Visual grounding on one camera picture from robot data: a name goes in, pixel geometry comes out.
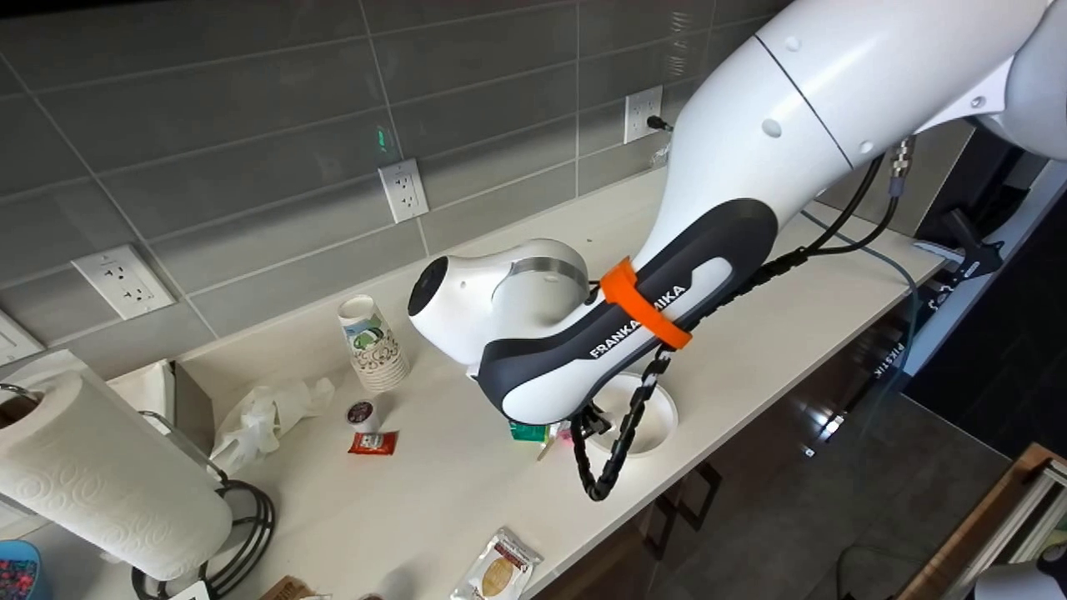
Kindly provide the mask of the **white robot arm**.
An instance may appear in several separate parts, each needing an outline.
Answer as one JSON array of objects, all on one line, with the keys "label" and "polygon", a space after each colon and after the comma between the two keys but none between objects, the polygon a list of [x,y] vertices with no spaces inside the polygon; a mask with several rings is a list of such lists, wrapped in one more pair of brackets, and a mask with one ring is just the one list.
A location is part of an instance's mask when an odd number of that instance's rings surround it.
[{"label": "white robot arm", "polygon": [[891,144],[975,115],[1063,153],[1067,0],[792,0],[675,120],[643,246],[604,275],[529,241],[442,257],[410,322],[518,423],[559,423],[755,280],[782,227]]}]

